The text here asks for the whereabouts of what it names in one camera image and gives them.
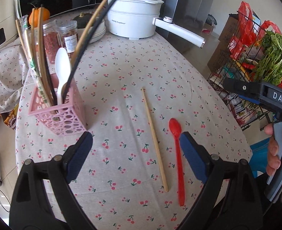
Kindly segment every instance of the glass jar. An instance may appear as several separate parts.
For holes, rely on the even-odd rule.
[[[61,24],[59,31],[62,45],[67,50],[69,59],[71,59],[78,42],[77,21],[68,21]]]
[[[57,21],[50,19],[43,23],[43,35],[46,56],[49,62],[51,64],[54,64],[57,51],[60,47],[62,47]]]

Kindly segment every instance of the refrigerator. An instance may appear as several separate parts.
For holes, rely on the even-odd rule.
[[[178,26],[200,34],[208,17],[213,0],[163,0],[161,17],[171,17]],[[183,53],[192,44],[166,30],[157,28],[156,31],[167,39],[179,52]]]

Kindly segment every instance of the jar label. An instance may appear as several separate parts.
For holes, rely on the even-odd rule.
[[[75,51],[77,46],[77,35],[72,35],[69,37],[64,37],[66,50],[68,53],[72,53]]]

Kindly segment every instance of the red spoon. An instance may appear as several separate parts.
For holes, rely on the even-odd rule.
[[[181,153],[180,153],[180,147],[179,147],[179,136],[181,134],[181,126],[180,126],[180,123],[178,123],[178,121],[175,118],[171,118],[169,121],[169,128],[175,139],[177,175],[178,175],[178,200],[179,200],[179,205],[183,206],[185,194],[184,194],[184,181],[183,181]]]

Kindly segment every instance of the green vegetables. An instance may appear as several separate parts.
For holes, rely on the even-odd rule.
[[[267,31],[262,39],[264,57],[254,69],[254,81],[264,80],[279,85],[282,80],[282,36]]]

